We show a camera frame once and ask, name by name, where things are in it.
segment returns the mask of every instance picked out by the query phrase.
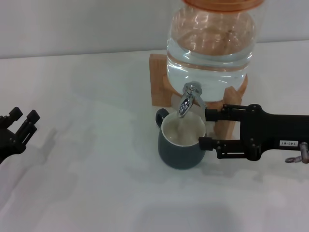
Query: mug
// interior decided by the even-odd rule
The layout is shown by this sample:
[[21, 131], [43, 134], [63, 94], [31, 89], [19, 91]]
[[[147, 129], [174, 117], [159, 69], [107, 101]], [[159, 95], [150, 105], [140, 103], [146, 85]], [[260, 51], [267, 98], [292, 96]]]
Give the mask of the mug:
[[183, 170], [202, 161], [205, 151], [200, 149], [198, 138], [205, 137], [206, 125], [201, 117], [188, 112], [180, 119], [177, 112], [169, 114], [166, 109], [160, 109], [155, 121], [160, 128], [158, 150], [165, 164]]

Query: orange lid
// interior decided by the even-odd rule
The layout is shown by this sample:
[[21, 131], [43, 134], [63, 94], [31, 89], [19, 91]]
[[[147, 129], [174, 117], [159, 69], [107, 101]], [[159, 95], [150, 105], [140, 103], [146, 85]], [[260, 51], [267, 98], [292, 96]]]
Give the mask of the orange lid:
[[235, 13], [257, 7], [264, 0], [183, 0], [185, 3], [205, 11]]

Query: metal spigot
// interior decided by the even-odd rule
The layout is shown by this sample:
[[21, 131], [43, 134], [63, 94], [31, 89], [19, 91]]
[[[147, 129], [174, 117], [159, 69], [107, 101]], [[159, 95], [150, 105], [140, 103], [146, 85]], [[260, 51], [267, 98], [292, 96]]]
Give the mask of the metal spigot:
[[203, 112], [206, 110], [206, 105], [201, 98], [202, 88], [200, 83], [197, 82], [190, 82], [186, 83], [183, 87], [183, 96], [180, 100], [180, 104], [177, 111], [177, 117], [183, 118], [190, 108], [193, 105], [193, 101], [196, 100], [200, 107], [202, 108]]

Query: white wall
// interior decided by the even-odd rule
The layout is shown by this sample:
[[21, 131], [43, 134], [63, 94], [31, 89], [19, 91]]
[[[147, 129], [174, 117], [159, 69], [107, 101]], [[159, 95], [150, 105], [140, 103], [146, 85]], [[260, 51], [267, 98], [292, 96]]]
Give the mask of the white wall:
[[[260, 41], [309, 39], [308, 11], [270, 0]], [[165, 48], [171, 12], [171, 0], [0, 0], [0, 58]]]

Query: label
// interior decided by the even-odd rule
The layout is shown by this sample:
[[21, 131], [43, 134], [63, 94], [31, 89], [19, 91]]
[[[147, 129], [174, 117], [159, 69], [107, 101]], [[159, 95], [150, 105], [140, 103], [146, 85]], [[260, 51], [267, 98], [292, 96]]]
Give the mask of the label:
[[298, 146], [298, 141], [280, 140], [280, 146]]

